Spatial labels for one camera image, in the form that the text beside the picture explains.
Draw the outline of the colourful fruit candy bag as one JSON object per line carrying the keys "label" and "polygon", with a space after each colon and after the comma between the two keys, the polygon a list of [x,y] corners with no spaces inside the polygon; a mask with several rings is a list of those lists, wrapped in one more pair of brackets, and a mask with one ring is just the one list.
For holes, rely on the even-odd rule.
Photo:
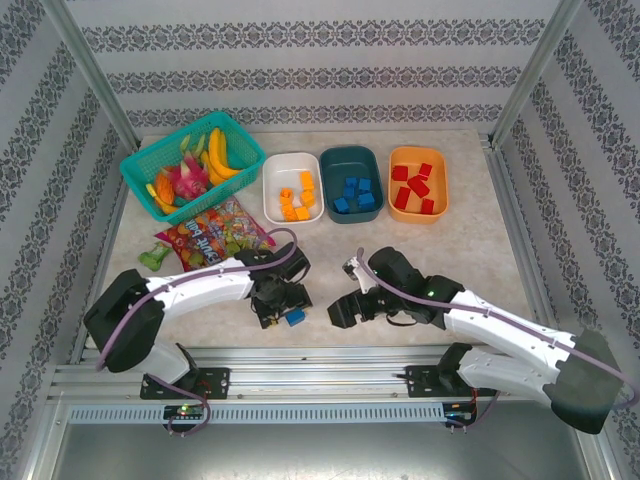
{"label": "colourful fruit candy bag", "polygon": [[185,272],[213,266],[244,249],[275,245],[235,197],[161,231],[155,237],[174,250]]}

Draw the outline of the controller board with led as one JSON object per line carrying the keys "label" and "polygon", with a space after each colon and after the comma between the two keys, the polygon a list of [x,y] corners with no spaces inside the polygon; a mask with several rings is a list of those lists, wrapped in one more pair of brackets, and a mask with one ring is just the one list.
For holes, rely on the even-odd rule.
{"label": "controller board with led", "polygon": [[467,403],[444,403],[444,417],[448,424],[457,427],[468,427],[477,419],[477,404]]}
{"label": "controller board with led", "polygon": [[169,405],[164,408],[163,419],[168,421],[184,420],[184,421],[199,421],[205,416],[205,410],[202,406],[196,405]]}

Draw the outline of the small green candy packet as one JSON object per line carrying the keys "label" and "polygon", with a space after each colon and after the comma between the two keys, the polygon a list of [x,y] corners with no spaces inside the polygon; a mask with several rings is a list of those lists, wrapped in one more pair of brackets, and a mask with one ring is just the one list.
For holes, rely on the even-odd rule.
{"label": "small green candy packet", "polygon": [[158,241],[154,246],[138,255],[137,259],[140,264],[145,266],[152,272],[157,272],[162,267],[165,258],[173,252],[171,246],[164,242]]}

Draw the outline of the white plastic bin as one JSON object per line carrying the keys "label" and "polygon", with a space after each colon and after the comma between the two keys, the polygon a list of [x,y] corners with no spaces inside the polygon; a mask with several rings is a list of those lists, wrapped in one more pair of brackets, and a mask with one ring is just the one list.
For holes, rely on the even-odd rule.
{"label": "white plastic bin", "polygon": [[[303,192],[299,175],[310,171],[315,185],[316,204],[308,209],[311,218],[308,221],[286,222],[281,212],[279,194],[282,188],[291,188],[294,192],[293,207],[303,206],[300,194]],[[269,157],[262,168],[263,207],[266,218],[275,225],[308,224],[317,221],[324,213],[324,193],[318,159],[306,152],[282,153]]]}

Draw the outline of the right controller board with LED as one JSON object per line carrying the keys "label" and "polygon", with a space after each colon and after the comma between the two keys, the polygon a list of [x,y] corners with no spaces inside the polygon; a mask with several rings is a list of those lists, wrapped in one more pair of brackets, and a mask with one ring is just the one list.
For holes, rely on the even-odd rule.
{"label": "right controller board with LED", "polygon": [[468,427],[477,419],[477,404],[467,403],[444,403],[444,417],[448,424],[457,427]]}

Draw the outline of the yellow toy banana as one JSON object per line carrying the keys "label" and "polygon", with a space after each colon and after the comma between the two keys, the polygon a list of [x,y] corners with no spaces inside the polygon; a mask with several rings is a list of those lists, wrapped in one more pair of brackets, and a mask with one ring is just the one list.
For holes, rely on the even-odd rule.
{"label": "yellow toy banana", "polygon": [[210,135],[208,155],[214,169],[227,180],[240,173],[239,169],[229,165],[226,136],[219,128],[215,128]]}
{"label": "yellow toy banana", "polygon": [[227,181],[227,178],[221,176],[213,167],[209,155],[206,151],[203,151],[200,155],[200,160],[203,164],[203,168],[208,173],[209,183],[214,187],[221,185]]}

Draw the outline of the pink toy dragon fruit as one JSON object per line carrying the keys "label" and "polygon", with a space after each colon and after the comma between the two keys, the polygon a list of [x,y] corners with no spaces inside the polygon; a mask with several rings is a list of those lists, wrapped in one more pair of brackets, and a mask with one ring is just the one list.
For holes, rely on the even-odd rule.
{"label": "pink toy dragon fruit", "polygon": [[208,170],[190,151],[185,153],[179,165],[168,168],[166,175],[174,193],[187,201],[193,201],[208,191]]}

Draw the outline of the dark teal plastic bin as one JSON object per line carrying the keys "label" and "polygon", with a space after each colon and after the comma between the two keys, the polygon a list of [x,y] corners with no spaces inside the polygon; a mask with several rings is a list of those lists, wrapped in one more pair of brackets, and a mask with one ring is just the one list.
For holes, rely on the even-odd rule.
{"label": "dark teal plastic bin", "polygon": [[[320,156],[320,173],[323,183],[325,205],[328,215],[337,224],[366,223],[374,220],[383,207],[384,192],[380,172],[375,154],[364,146],[352,145],[333,147],[324,151]],[[357,205],[358,191],[354,198],[346,199],[343,188],[346,177],[369,178],[371,193],[375,197],[375,208],[361,211]],[[344,197],[350,206],[348,214],[336,212],[333,202]]]}

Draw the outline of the orange toy fruit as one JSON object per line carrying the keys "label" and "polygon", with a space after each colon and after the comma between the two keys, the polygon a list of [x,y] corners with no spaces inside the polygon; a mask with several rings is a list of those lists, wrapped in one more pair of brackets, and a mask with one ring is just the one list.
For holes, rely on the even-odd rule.
{"label": "orange toy fruit", "polygon": [[175,199],[173,184],[169,178],[169,173],[161,169],[154,180],[154,189],[158,198],[166,204],[172,205]]}

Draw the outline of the teal plastic mesh basket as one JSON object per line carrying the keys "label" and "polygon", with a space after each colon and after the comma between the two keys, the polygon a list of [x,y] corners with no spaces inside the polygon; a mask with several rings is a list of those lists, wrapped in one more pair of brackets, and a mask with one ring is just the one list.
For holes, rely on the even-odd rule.
{"label": "teal plastic mesh basket", "polygon": [[[240,173],[176,212],[163,213],[146,186],[153,183],[161,168],[180,163],[182,156],[179,147],[185,137],[189,137],[190,144],[195,146],[201,135],[211,134],[216,127],[225,134],[230,166]],[[265,160],[265,152],[243,127],[226,113],[215,111],[129,156],[120,164],[120,171],[132,193],[154,220],[176,225],[222,203],[249,186],[257,179]]]}

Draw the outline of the horizontal aluminium mounting rail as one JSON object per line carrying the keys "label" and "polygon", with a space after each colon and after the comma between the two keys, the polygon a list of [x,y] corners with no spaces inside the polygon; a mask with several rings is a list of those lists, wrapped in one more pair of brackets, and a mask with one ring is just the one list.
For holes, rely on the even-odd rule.
{"label": "horizontal aluminium mounting rail", "polygon": [[[405,400],[398,378],[408,365],[431,365],[445,345],[406,347],[193,348],[201,367],[230,370],[227,401],[234,403],[354,403]],[[49,403],[134,404],[142,374],[98,372],[98,352],[87,349],[77,364],[58,365],[46,394]]]}

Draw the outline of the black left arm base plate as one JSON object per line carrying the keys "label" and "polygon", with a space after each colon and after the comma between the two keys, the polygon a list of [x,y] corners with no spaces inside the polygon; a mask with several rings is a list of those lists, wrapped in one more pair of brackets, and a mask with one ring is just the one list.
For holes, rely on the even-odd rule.
{"label": "black left arm base plate", "polygon": [[225,400],[229,385],[230,370],[228,368],[192,369],[170,387],[145,374],[140,388],[140,398],[143,400],[196,400],[197,398]]}

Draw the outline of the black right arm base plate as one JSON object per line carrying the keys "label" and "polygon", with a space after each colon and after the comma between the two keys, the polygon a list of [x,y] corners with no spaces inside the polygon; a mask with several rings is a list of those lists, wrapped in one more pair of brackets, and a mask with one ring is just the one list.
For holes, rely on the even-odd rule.
{"label": "black right arm base plate", "polygon": [[406,366],[397,378],[405,381],[410,398],[471,398],[473,393],[490,398],[496,394],[493,389],[471,387],[457,372],[441,372],[435,365]]}

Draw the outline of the aluminium side rail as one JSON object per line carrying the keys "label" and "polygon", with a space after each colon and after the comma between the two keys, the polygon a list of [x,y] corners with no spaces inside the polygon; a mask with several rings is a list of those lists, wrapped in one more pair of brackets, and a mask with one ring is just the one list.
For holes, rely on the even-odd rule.
{"label": "aluminium side rail", "polygon": [[117,195],[114,197],[114,201],[111,205],[110,215],[104,235],[101,238],[101,245],[97,256],[97,264],[90,282],[90,289],[86,295],[82,309],[80,311],[77,329],[72,338],[70,350],[68,351],[67,363],[75,365],[80,362],[82,353],[85,349],[86,339],[88,337],[87,329],[84,324],[84,317],[88,313],[89,309],[99,297],[104,279],[108,269],[109,261],[114,248],[114,243],[117,237],[117,231],[120,225],[120,221],[123,215],[129,187],[126,185],[122,174],[119,174]]}
{"label": "aluminium side rail", "polygon": [[479,140],[531,313],[538,323],[557,328],[558,323],[503,155],[491,145],[488,135],[480,135]]}

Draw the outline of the aluminium frame post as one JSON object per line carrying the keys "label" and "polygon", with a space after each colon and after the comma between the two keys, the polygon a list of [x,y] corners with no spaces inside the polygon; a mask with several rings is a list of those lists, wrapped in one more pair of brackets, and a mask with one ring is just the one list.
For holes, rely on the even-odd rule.
{"label": "aluminium frame post", "polygon": [[583,0],[559,0],[558,5],[541,34],[533,53],[517,80],[514,90],[504,105],[495,127],[488,135],[488,145],[495,150],[506,139],[518,114],[547,64],[553,56],[560,40],[571,25]]}
{"label": "aluminium frame post", "polygon": [[80,68],[84,79],[105,110],[120,140],[130,152],[137,151],[141,140],[96,60],[81,28],[74,20],[66,0],[39,1]]}

